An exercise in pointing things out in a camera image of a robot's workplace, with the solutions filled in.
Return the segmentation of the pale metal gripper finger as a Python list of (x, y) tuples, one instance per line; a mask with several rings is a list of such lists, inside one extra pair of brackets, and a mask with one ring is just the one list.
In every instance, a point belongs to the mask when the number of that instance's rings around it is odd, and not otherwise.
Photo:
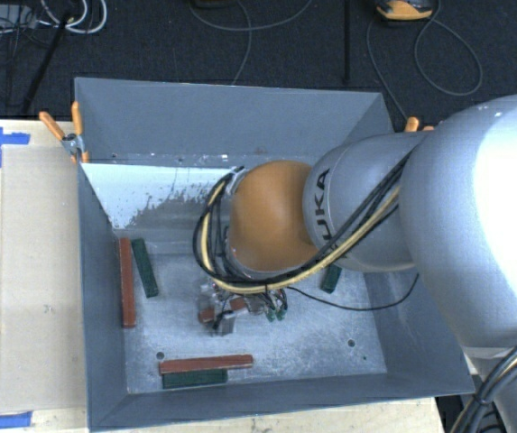
[(198, 309), (214, 309), (216, 307), (216, 291), (211, 281), (203, 281), (198, 287)]
[(236, 314), (234, 311), (224, 311), (218, 314), (214, 321), (214, 333), (227, 336), (234, 332)]

